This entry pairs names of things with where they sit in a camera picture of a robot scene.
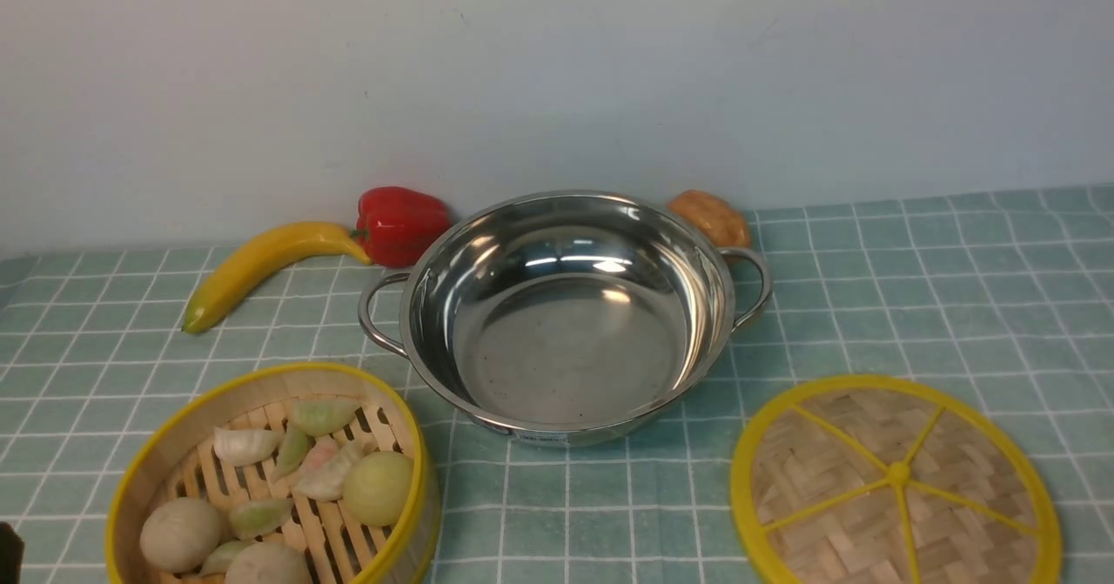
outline black object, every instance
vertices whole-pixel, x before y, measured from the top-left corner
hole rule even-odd
[[[11,525],[0,523],[0,584],[19,584],[23,565],[23,539]]]

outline yellow banana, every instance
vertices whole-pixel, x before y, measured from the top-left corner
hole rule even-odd
[[[182,331],[197,334],[212,328],[283,266],[314,255],[341,254],[371,264],[363,247],[339,224],[291,223],[263,232],[224,260],[194,291],[186,304]]]

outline yellow spoke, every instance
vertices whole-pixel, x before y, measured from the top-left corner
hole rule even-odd
[[[812,412],[805,410],[804,408],[801,408],[800,406],[793,405],[793,409],[797,410],[798,412],[800,412],[801,416],[803,416],[805,419],[809,419],[810,421],[812,421],[812,422],[817,424],[818,426],[824,428],[825,430],[828,430],[829,432],[831,432],[832,436],[834,436],[836,438],[839,438],[840,440],[842,440],[843,442],[846,442],[848,447],[850,447],[851,449],[854,449],[856,452],[858,452],[860,456],[862,456],[863,458],[866,458],[867,460],[869,460],[870,464],[872,464],[876,467],[878,467],[878,469],[880,471],[882,471],[882,474],[886,473],[886,465],[883,465],[882,461],[879,460],[874,456],[874,454],[871,454],[870,450],[868,450],[866,447],[863,447],[862,445],[860,445],[860,442],[858,440],[851,438],[846,431],[843,431],[843,430],[839,429],[838,427],[829,424],[824,419],[821,419],[820,417],[813,415]]]
[[[864,486],[860,486],[859,488],[856,488],[854,490],[851,490],[851,491],[844,493],[842,495],[832,497],[831,499],[824,499],[823,502],[820,502],[819,504],[813,504],[813,505],[809,506],[808,508],[803,508],[803,509],[797,510],[795,513],[789,515],[788,517],[784,517],[783,519],[775,520],[775,522],[771,523],[770,525],[762,526],[762,532],[769,534],[769,533],[773,532],[774,529],[778,529],[779,527],[784,527],[784,526],[786,526],[786,525],[789,525],[791,523],[797,523],[797,522],[799,522],[801,519],[809,518],[810,516],[812,516],[812,515],[814,515],[814,514],[817,514],[817,513],[819,513],[821,510],[831,508],[832,506],[838,505],[838,504],[842,504],[843,502],[849,502],[851,499],[854,499],[859,495],[864,495],[867,493],[870,493],[871,490],[876,490],[878,488],[881,488],[882,486],[886,486],[889,483],[890,483],[890,480],[888,480],[888,478],[883,477],[882,479],[879,479],[878,481],[872,481],[872,483],[867,484]]]
[[[901,531],[905,532],[906,552],[909,554],[909,573],[912,584],[920,584],[920,567],[917,565],[917,545],[912,542],[912,520],[909,518],[909,504],[906,502],[905,488],[895,484],[893,494],[898,498],[898,509],[901,513]]]
[[[936,421],[940,420],[940,415],[942,413],[944,413],[944,406],[936,406],[936,411],[932,412],[931,417],[929,417],[928,425],[925,426],[925,429],[921,430],[920,436],[917,437],[917,440],[909,448],[909,452],[906,454],[905,463],[907,465],[912,463],[912,457],[916,456],[917,451],[920,451],[921,446],[925,445],[926,440],[928,440],[929,432],[931,432],[932,428],[936,427]]]
[[[1029,526],[1027,526],[1027,525],[1025,525],[1023,523],[1018,523],[1018,522],[1012,519],[1010,517],[1007,517],[1006,515],[1004,515],[1001,513],[998,513],[996,510],[993,510],[993,509],[984,506],[983,504],[979,504],[978,502],[971,502],[970,499],[968,499],[966,497],[960,497],[959,495],[956,495],[954,493],[948,493],[947,490],[940,490],[939,488],[936,488],[935,486],[925,484],[922,481],[917,481],[915,479],[910,479],[909,480],[909,486],[912,486],[913,488],[916,488],[917,490],[920,490],[921,493],[928,493],[929,495],[935,495],[935,496],[937,496],[937,497],[939,497],[941,499],[947,499],[948,502],[951,502],[954,504],[959,504],[960,506],[966,506],[966,507],[968,507],[968,508],[970,508],[970,509],[973,509],[973,510],[975,510],[975,512],[977,512],[977,513],[979,513],[981,515],[985,515],[985,516],[990,517],[990,518],[993,518],[995,520],[1001,522],[1001,523],[1008,525],[1009,527],[1013,527],[1014,529],[1016,529],[1018,532],[1030,534],[1033,536],[1036,536],[1036,535],[1039,534],[1039,532],[1037,529],[1035,529],[1033,527],[1029,527]]]

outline checkered tablecloth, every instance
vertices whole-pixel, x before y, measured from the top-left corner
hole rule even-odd
[[[367,341],[379,275],[307,260],[226,321],[177,330],[231,251],[87,252],[0,263],[0,520],[25,582],[100,583],[105,514],[139,446],[192,398],[275,362],[362,367],[403,393],[440,471],[428,580],[755,583],[727,506],[743,422],[795,382],[908,377],[983,410],[1033,458],[1065,537],[1064,581],[1114,572],[1114,186],[756,212],[773,303],[683,403],[626,440],[510,444]],[[740,303],[753,299],[747,271]],[[400,293],[374,319],[394,330]]]

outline pot handle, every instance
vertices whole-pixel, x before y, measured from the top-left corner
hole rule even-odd
[[[765,309],[766,302],[770,301],[770,295],[773,294],[773,279],[770,276],[770,266],[766,265],[765,259],[753,250],[744,247],[721,247],[720,254],[727,259],[741,257],[746,260],[746,262],[752,263],[759,270],[759,281],[762,282],[762,290],[759,292],[759,298],[754,301],[754,305],[752,305],[746,312],[735,317],[735,323],[731,328],[732,331],[735,331],[744,325],[744,323],[755,319],[762,313],[762,310]]]
[[[379,331],[379,328],[371,322],[371,300],[374,298],[375,293],[384,286],[397,284],[399,282],[405,282],[407,279],[410,279],[409,272],[391,273],[372,284],[371,288],[363,291],[363,294],[360,295],[360,302],[356,304],[356,314],[360,318],[360,327],[363,328],[363,333],[368,334],[368,338],[373,340],[375,344],[382,347],[391,353],[409,359],[410,357],[407,356],[405,347],[402,347],[401,342],[384,334],[382,331]]]

